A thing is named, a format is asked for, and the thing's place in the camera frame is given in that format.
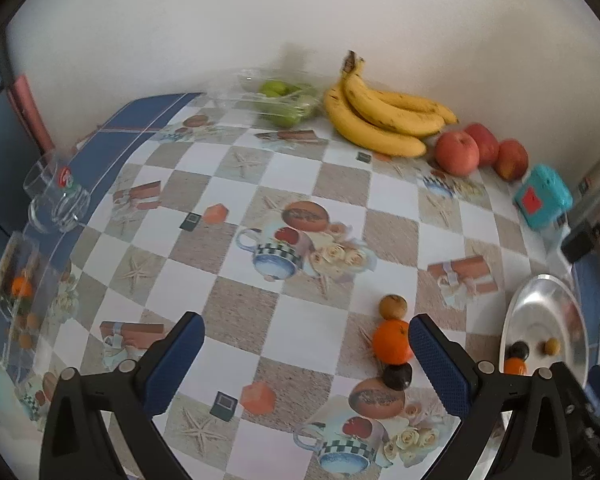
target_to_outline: red apple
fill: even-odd
[[[522,178],[529,167],[529,156],[525,147],[516,139],[505,139],[500,143],[498,160],[493,166],[502,180],[513,182]]]
[[[500,145],[495,136],[480,123],[469,124],[464,130],[471,135],[471,138],[478,145],[480,151],[478,166],[493,166],[498,160],[498,151],[500,150]]]
[[[436,142],[435,156],[440,168],[455,176],[467,176],[480,162],[478,145],[462,130],[442,134]]]

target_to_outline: screw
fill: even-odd
[[[495,371],[495,367],[488,361],[480,361],[478,363],[478,370],[480,370],[483,374],[493,374]]]
[[[136,362],[133,359],[125,359],[118,365],[118,370],[123,374],[128,374],[136,368]]]
[[[540,377],[542,377],[543,379],[551,379],[554,375],[551,373],[551,370],[549,370],[549,368],[538,368],[538,375],[540,375]]]
[[[69,379],[73,379],[75,375],[75,368],[65,368],[60,372],[60,378],[63,381],[68,381]]]

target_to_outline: plastic container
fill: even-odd
[[[248,68],[210,85],[208,95],[225,111],[244,110],[244,127],[295,128],[320,113],[324,78],[307,72]]]

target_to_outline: red label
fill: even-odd
[[[526,188],[526,192],[522,197],[522,205],[529,215],[532,215],[542,207],[542,200],[536,195],[536,190],[532,187]]]
[[[74,178],[71,175],[71,170],[65,166],[58,173],[58,186],[71,187],[73,183]]]

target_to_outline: red sticker on glass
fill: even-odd
[[[71,187],[74,184],[74,178],[68,167],[62,168],[58,173],[58,186]]]

